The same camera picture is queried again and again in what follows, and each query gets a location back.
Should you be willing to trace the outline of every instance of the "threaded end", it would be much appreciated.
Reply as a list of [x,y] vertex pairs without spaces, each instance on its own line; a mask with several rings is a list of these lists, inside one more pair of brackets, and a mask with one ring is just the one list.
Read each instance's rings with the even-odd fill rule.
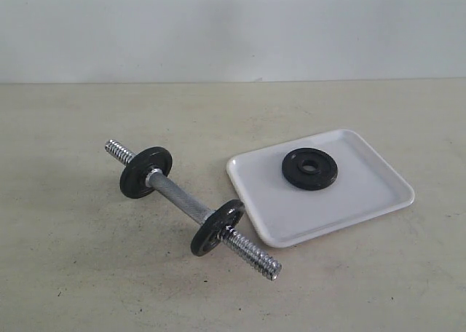
[[107,151],[111,156],[120,161],[123,165],[127,165],[130,161],[136,156],[131,150],[127,149],[124,145],[120,144],[118,141],[110,139],[105,144],[105,151]]
[[282,264],[242,236],[235,228],[226,226],[221,231],[219,237],[225,245],[268,280],[274,281],[277,279],[282,270]]

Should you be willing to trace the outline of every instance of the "rectangular white tray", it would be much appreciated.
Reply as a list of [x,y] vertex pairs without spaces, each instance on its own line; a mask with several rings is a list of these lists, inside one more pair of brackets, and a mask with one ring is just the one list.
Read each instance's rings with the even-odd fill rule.
[[[305,191],[283,177],[285,155],[310,147],[330,154],[338,177]],[[333,130],[232,157],[232,183],[259,237],[285,248],[409,206],[413,188],[357,133]]]

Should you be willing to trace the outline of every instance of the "wall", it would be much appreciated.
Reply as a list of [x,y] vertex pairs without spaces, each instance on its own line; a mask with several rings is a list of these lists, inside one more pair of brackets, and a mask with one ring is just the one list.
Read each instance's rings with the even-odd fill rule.
[[0,82],[466,76],[466,0],[0,0]]

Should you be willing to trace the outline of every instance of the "beige table surface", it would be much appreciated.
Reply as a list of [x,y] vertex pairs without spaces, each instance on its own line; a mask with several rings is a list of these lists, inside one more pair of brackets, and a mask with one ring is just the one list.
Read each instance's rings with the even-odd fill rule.
[[[466,79],[0,86],[0,331],[466,331]],[[211,207],[228,158],[336,128],[416,191],[411,207],[293,248],[270,282],[158,194],[119,192],[115,138],[162,145]]]

